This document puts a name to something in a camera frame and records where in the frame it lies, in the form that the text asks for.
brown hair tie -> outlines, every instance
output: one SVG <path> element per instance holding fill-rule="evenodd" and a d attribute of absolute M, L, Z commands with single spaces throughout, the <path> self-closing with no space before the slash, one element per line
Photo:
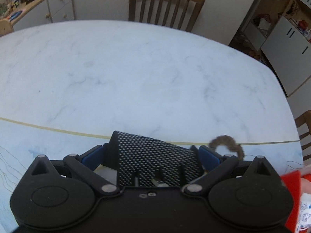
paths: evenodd
<path fill-rule="evenodd" d="M 245 154 L 242 146 L 240 144 L 236 144 L 234 138 L 232 138 L 231 136 L 223 135 L 216 137 L 209 143 L 208 147 L 215 151 L 217 146 L 219 145 L 225 145 L 229 151 L 236 152 L 238 154 L 239 160 L 244 159 Z"/>

metal screw head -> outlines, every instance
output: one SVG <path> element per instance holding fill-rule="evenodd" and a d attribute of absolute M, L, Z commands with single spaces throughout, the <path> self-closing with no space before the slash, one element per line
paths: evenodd
<path fill-rule="evenodd" d="M 112 193 L 115 190 L 117 190 L 117 187 L 115 185 L 107 184 L 107 185 L 103 185 L 101 189 L 106 193 Z"/>
<path fill-rule="evenodd" d="M 143 198 L 143 199 L 146 199 L 146 198 L 148 197 L 148 195 L 146 195 L 146 194 L 140 194 L 139 197 L 140 197 L 140 198 Z"/>
<path fill-rule="evenodd" d="M 191 184 L 189 186 L 187 186 L 187 190 L 192 192 L 192 193 L 197 193 L 199 191 L 201 191 L 203 189 L 203 187 L 201 185 L 197 185 L 197 184 Z"/>

wooden chair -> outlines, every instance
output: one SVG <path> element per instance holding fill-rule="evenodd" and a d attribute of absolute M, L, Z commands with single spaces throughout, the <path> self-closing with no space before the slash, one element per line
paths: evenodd
<path fill-rule="evenodd" d="M 152 17 L 152 11 L 153 11 L 153 5 L 154 5 L 154 1 L 155 0 L 150 0 L 150 6 L 149 6 L 149 11 L 148 11 L 148 17 L 147 17 L 147 23 L 150 23 L 151 21 L 151 17 Z M 177 29 L 180 29 L 182 24 L 183 24 L 183 20 L 185 19 L 185 15 L 187 12 L 187 8 L 189 5 L 189 1 L 193 1 L 195 2 L 195 6 L 193 8 L 192 14 L 190 16 L 190 19 L 188 21 L 187 27 L 186 27 L 186 32 L 191 32 L 195 21 L 197 20 L 197 17 L 201 11 L 201 8 L 205 2 L 205 0 L 187 0 L 184 7 L 183 7 L 183 12 L 181 14 L 181 18 L 179 20 L 178 23 L 178 27 Z M 155 16 L 155 24 L 159 23 L 159 18 L 160 18 L 160 13 L 161 13 L 161 9 L 162 9 L 162 3 L 163 0 L 159 0 L 159 5 L 156 11 L 156 16 Z M 169 15 L 169 10 L 172 4 L 172 0 L 168 0 L 167 6 L 166 6 L 166 10 L 165 10 L 165 14 L 164 14 L 164 18 L 163 18 L 163 22 L 162 22 L 162 26 L 166 26 L 167 23 L 167 17 Z M 145 11 L 145 5 L 146 5 L 146 0 L 142 0 L 142 6 L 140 9 L 140 17 L 139 17 L 139 22 L 143 21 L 144 18 L 144 11 Z M 179 5 L 180 5 L 180 0 L 177 0 L 176 5 L 175 5 L 175 9 L 172 15 L 172 19 L 171 22 L 169 24 L 169 26 L 172 28 L 174 26 L 175 23 L 175 19 L 176 19 L 176 15 L 179 9 Z M 128 20 L 129 21 L 134 21 L 135 20 L 135 10 L 136 10 L 136 0 L 130 0 L 129 1 L 129 13 L 128 13 Z"/>
<path fill-rule="evenodd" d="M 7 19 L 0 19 L 0 37 L 14 32 L 13 26 Z"/>
<path fill-rule="evenodd" d="M 311 131 L 311 110 L 308 110 L 306 112 L 304 112 L 301 116 L 297 117 L 297 119 L 295 120 L 296 126 L 297 128 L 300 127 L 303 124 L 307 124 L 309 131 L 300 135 L 299 139 L 303 139 L 306 136 L 310 135 L 310 131 Z M 303 146 L 301 146 L 302 150 L 305 150 L 307 148 L 309 148 L 311 146 L 311 143 L 307 143 Z M 311 154 L 304 156 L 304 161 L 311 158 Z"/>

white marble table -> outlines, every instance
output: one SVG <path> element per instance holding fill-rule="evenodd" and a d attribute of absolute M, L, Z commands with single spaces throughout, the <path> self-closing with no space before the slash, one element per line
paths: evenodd
<path fill-rule="evenodd" d="M 0 57 L 0 232 L 16 227 L 9 197 L 34 157 L 82 153 L 114 130 L 185 147 L 226 134 L 246 160 L 265 155 L 279 174 L 303 164 L 274 74 L 206 38 L 75 21 L 6 35 Z"/>

black mesh fabric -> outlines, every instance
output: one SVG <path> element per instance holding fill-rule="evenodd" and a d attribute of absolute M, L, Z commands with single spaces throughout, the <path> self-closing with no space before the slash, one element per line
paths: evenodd
<path fill-rule="evenodd" d="M 160 140 L 115 131 L 103 165 L 118 171 L 117 185 L 152 187 L 157 173 L 169 186 L 182 186 L 203 174 L 197 149 L 186 149 Z"/>

